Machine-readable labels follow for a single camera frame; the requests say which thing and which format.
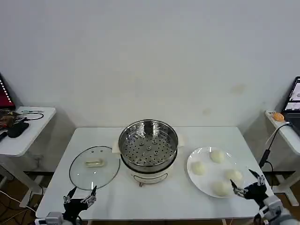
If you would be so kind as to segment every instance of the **computer mouse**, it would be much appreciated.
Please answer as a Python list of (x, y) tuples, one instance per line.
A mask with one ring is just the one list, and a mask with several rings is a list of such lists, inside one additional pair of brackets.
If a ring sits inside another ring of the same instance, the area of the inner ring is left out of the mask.
[(12, 127), (7, 129), (7, 134), (9, 137), (15, 138), (20, 136), (24, 130), (29, 127), (29, 123), (20, 122), (15, 123)]

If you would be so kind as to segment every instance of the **floor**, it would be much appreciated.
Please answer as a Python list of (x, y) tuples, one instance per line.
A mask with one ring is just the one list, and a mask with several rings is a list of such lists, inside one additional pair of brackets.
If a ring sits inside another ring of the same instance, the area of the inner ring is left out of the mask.
[[(51, 175), (45, 176), (41, 186), (47, 187), (51, 180)], [(271, 181), (271, 178), (275, 178), (274, 176), (269, 176), (266, 174), (267, 180)], [(20, 183), (17, 179), (14, 179), (13, 181), (7, 181), (5, 185), (1, 188), (2, 191), (9, 194), (11, 197), (21, 200), (23, 196), (27, 192), (26, 186), (24, 186), (22, 183)], [(300, 182), (296, 183), (292, 186), (292, 191), (294, 192), (296, 198), (298, 201), (300, 201)], [(285, 195), (278, 195), (278, 197), (283, 202), (284, 206), (292, 213), (292, 215), (300, 220), (300, 206), (299, 207), (292, 207)], [(39, 204), (41, 200), (41, 197), (39, 195), (34, 195), (29, 206), (35, 208)], [(9, 206), (11, 209), (6, 210), (5, 206)], [(18, 207), (18, 203), (15, 201), (9, 202), (9, 198), (5, 195), (0, 193), (0, 225), (31, 225), (33, 224), (33, 221), (35, 219), (34, 213), (32, 213), (30, 210), (23, 212), (24, 209), (20, 209)], [(11, 219), (7, 222), (5, 222), (6, 219), (12, 217), (16, 213), (20, 213), (18, 216), (14, 217), (14, 219)], [(245, 224), (249, 219), (234, 219), (231, 223), (231, 225), (241, 225)], [(229, 225), (231, 222), (231, 219), (226, 220), (227, 224)], [(92, 223), (92, 225), (221, 225), (221, 220), (181, 220), (181, 221), (173, 221), (173, 220), (167, 220), (167, 221), (95, 221)]]

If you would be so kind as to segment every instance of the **laptop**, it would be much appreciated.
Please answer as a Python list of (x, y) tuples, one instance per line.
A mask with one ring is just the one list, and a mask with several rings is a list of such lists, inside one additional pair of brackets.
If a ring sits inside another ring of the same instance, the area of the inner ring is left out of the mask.
[(300, 136), (300, 76), (295, 78), (292, 89), (281, 112)]

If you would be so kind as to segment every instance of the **table leg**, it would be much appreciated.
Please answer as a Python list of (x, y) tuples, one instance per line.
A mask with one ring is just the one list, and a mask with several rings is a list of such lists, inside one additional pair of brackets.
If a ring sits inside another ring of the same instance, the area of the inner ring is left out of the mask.
[(8, 157), (0, 156), (0, 165), (25, 184), (34, 194), (42, 194), (42, 188), (20, 170)]
[[(37, 176), (36, 179), (34, 180), (37, 184), (40, 184), (40, 182), (42, 181), (42, 179), (44, 178), (44, 176)], [(43, 193), (45, 193), (47, 190), (47, 188), (43, 187)], [(28, 189), (28, 191), (26, 192), (26, 194), (24, 195), (21, 203), (20, 203), (20, 207), (21, 208), (25, 208), (26, 205), (28, 205), (28, 203), (30, 202), (30, 200), (32, 199), (33, 194), (31, 193), (31, 189)]]
[(4, 169), (2, 166), (0, 166), (0, 174), (3, 177), (6, 177), (7, 180), (13, 180), (14, 176), (11, 175), (9, 172), (6, 171), (6, 169)]
[(281, 175), (276, 175), (276, 178), (280, 184), (273, 187), (273, 192), (278, 194), (284, 193), (292, 206), (299, 206), (299, 203), (290, 187), (300, 180), (300, 171), (296, 171), (286, 180)]
[(2, 188), (2, 186), (5, 184), (5, 182), (7, 181), (7, 177), (4, 177), (1, 182), (0, 182), (0, 189)]

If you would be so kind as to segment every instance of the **steamed bun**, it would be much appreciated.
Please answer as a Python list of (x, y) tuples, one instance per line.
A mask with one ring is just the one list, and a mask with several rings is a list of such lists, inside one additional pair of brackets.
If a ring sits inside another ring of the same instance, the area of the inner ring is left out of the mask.
[(194, 174), (196, 175), (203, 175), (205, 173), (205, 166), (201, 162), (193, 162), (191, 164), (191, 169)]
[(243, 175), (238, 170), (226, 170), (225, 177), (229, 180), (232, 179), (233, 182), (236, 183), (237, 185), (240, 185), (243, 179)]
[(232, 187), (229, 182), (216, 181), (212, 184), (212, 190), (218, 196), (226, 196), (230, 194)]
[(214, 161), (215, 163), (222, 163), (224, 161), (224, 152), (221, 150), (213, 150), (210, 153), (210, 158), (212, 161)]

